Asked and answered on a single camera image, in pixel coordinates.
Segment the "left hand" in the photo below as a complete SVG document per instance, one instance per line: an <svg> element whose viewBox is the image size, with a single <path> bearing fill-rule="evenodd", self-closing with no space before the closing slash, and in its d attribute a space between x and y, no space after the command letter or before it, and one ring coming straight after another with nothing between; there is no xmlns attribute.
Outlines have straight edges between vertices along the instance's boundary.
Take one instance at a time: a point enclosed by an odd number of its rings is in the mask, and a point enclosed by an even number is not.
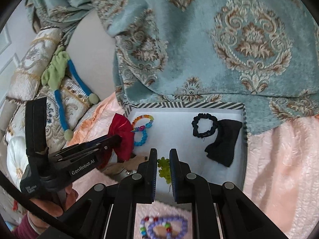
<svg viewBox="0 0 319 239"><path fill-rule="evenodd" d="M39 199L31 199L31 201L51 216L60 217L76 202L76 199L78 198L78 192L72 188L72 183L65 188L65 193L67 197L65 202L62 204L62 207L50 201L42 201ZM49 227L47 223L42 221L36 215L31 214L31 212L28 212L28 221L31 227L35 228L37 232L43 232Z"/></svg>

